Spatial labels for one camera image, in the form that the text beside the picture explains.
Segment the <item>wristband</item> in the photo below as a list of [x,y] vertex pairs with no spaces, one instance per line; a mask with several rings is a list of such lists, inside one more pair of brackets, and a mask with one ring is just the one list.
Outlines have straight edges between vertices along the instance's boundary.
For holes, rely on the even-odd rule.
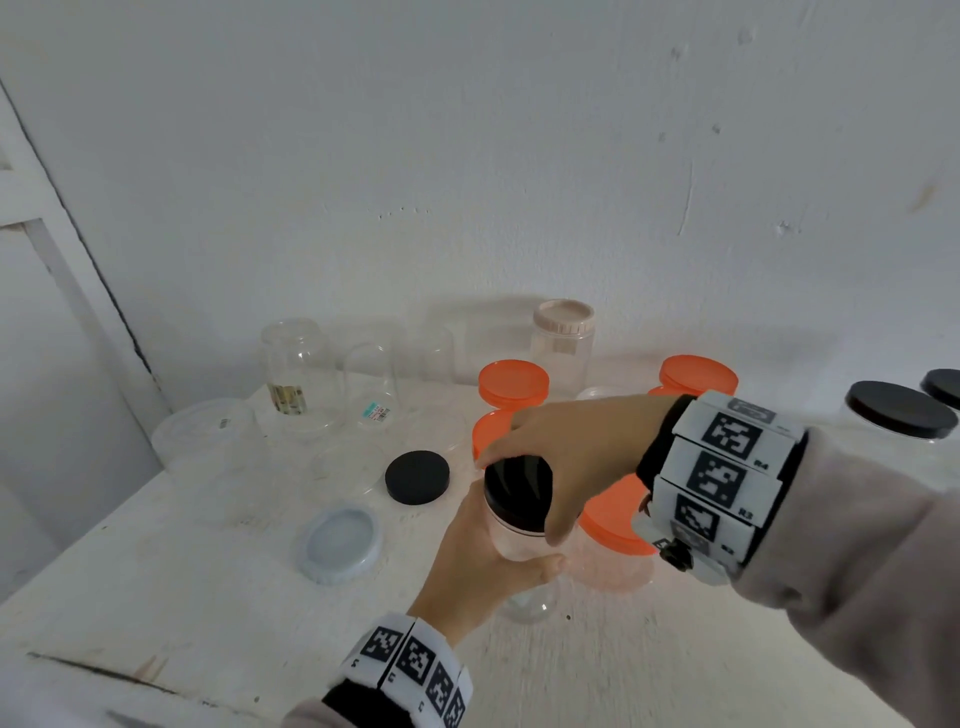
[[344,680],[379,689],[417,728],[457,728],[473,697],[469,671],[444,636],[407,615],[387,615],[367,631],[334,684]]
[[637,468],[652,497],[634,515],[634,532],[676,568],[709,584],[729,582],[776,515],[805,442],[802,425],[729,395],[684,402],[664,421],[659,451]]

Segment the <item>orange lid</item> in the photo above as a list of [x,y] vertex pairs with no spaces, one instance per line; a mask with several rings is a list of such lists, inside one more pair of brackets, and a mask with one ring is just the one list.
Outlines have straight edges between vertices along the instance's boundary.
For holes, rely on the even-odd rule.
[[740,383],[733,370],[705,356],[682,353],[668,356],[660,365],[660,382],[698,397],[710,389],[732,395]]
[[501,359],[480,370],[480,397],[500,409],[516,412],[543,404],[550,391],[550,377],[543,369],[522,359]]
[[490,446],[494,440],[510,432],[510,422],[514,413],[506,409],[494,409],[477,420],[473,426],[473,459],[480,457],[480,453]]
[[595,542],[628,556],[652,556],[657,550],[637,536],[630,520],[647,495],[636,475],[620,478],[599,496],[587,501],[580,526]]
[[690,392],[687,392],[685,389],[675,389],[674,387],[664,387],[661,385],[647,390],[647,394],[656,397],[677,397],[679,395],[688,395]]

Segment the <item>gray sleeve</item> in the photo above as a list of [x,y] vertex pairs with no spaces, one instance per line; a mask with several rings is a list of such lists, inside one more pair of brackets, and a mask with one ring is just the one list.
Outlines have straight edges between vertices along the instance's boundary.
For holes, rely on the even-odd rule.
[[824,657],[917,726],[960,725],[960,494],[933,493],[811,430],[734,587],[786,610]]
[[280,728],[353,728],[353,724],[327,708],[320,698],[311,698],[290,711]]

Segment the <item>white table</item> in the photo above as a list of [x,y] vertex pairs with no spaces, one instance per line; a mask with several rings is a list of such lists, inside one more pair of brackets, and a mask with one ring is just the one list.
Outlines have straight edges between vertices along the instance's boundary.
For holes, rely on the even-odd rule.
[[[468,426],[489,409],[472,387],[456,397]],[[263,391],[252,402],[272,417]],[[324,692],[376,617],[409,605],[474,476],[469,447],[450,461],[450,489],[432,504],[371,495],[384,555],[336,587],[308,581],[292,559],[298,529],[324,504],[315,484],[281,482],[260,494],[269,507],[239,498],[213,514],[201,489],[162,473],[0,607],[0,656],[42,666],[41,682],[95,686],[98,704],[133,705],[148,723],[201,725],[176,718],[189,707],[203,725],[274,725]],[[662,563],[631,595],[562,586],[551,619],[494,618],[460,647],[476,688],[466,728],[905,725],[783,614],[730,589]]]

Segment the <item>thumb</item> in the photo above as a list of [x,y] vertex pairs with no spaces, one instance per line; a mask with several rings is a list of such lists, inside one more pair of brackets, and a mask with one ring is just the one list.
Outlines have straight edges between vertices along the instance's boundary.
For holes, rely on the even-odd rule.
[[477,468],[487,468],[498,460],[507,457],[517,457],[518,455],[539,455],[538,452],[531,451],[528,442],[526,430],[515,429],[513,432],[504,435],[499,440],[495,440],[490,446],[480,453],[477,458]]
[[559,546],[570,535],[577,519],[583,513],[584,503],[570,493],[563,483],[558,482],[556,476],[553,481],[553,500],[546,515],[544,536],[551,546]]
[[529,561],[510,561],[503,564],[506,574],[500,582],[513,596],[528,589],[553,581],[564,570],[566,557],[552,553]]

